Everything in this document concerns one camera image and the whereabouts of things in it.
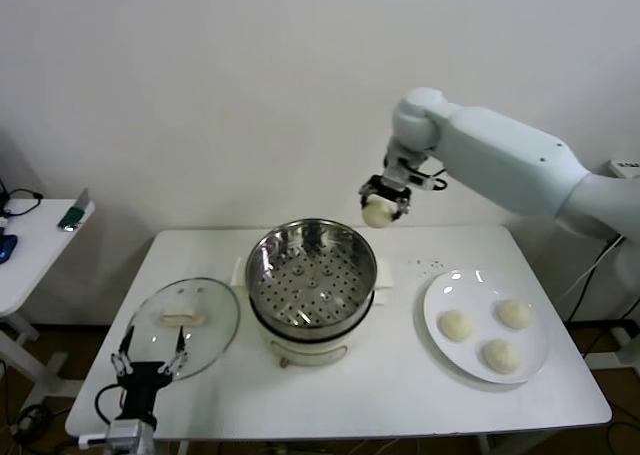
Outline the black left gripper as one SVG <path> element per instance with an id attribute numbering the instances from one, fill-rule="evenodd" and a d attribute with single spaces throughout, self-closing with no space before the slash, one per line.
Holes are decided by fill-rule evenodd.
<path id="1" fill-rule="evenodd" d="M 125 391 L 118 419 L 155 420 L 154 407 L 158 392 L 171 383 L 171 375 L 178 375 L 188 360 L 184 328 L 179 329 L 174 355 L 168 362 L 131 364 L 128 353 L 134 329 L 134 326 L 128 327 L 118 351 L 111 355 L 117 384 Z"/>

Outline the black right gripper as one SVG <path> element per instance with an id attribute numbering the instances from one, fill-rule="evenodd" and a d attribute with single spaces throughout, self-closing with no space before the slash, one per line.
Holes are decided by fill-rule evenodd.
<path id="1" fill-rule="evenodd" d="M 360 207 L 362 210 L 366 208 L 371 196 L 375 195 L 387 201 L 393 201 L 395 210 L 392 220 L 397 221 L 404 215 L 409 213 L 411 202 L 411 189 L 404 187 L 402 189 L 389 186 L 381 175 L 371 176 L 359 189 Z"/>

